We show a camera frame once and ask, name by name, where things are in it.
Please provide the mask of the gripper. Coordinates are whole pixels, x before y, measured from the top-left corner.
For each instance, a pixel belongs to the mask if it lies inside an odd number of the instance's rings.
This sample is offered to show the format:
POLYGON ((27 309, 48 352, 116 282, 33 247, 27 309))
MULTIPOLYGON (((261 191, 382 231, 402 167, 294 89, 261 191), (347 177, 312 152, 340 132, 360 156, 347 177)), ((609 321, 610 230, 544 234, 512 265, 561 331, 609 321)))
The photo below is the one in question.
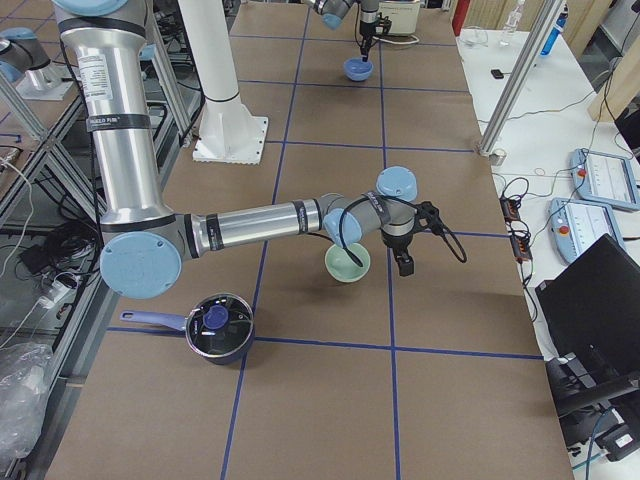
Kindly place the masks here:
POLYGON ((371 49, 371 40, 376 34, 378 25, 377 10, 361 10, 359 16, 359 33, 362 37, 360 43, 360 54, 363 62, 369 61, 369 52, 371 49))
POLYGON ((415 221, 403 224, 384 225, 380 232, 384 245, 394 252, 400 277, 408 277, 415 273, 413 257, 409 254, 409 245, 413 240, 415 221))

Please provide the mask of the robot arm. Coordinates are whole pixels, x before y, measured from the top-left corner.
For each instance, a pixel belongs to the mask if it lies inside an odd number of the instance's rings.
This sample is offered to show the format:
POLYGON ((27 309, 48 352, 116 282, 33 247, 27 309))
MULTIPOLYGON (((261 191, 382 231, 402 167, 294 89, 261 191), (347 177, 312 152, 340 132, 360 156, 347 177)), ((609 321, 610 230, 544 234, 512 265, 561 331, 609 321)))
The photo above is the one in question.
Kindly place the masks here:
POLYGON ((363 62, 369 60, 377 29, 382 26, 378 0, 304 0, 312 11, 319 15, 326 27, 336 30, 354 5, 359 7, 359 34, 356 43, 363 62))
MULTIPOLYGON (((221 197, 227 182, 213 176, 216 161, 257 164, 268 130, 250 113, 237 82, 228 27, 218 1, 183 1, 179 11, 203 92, 196 166, 184 183, 189 198, 221 197)), ((178 280, 185 262, 211 251, 324 231, 349 250, 379 232, 403 276, 414 262, 408 247, 417 222, 417 181, 404 167, 385 169, 375 188, 357 199, 339 194, 227 213, 177 212, 161 191, 139 58, 152 20, 147 1, 59 1, 62 43, 78 62, 106 198, 100 221, 103 281, 132 299, 159 296, 178 280)))

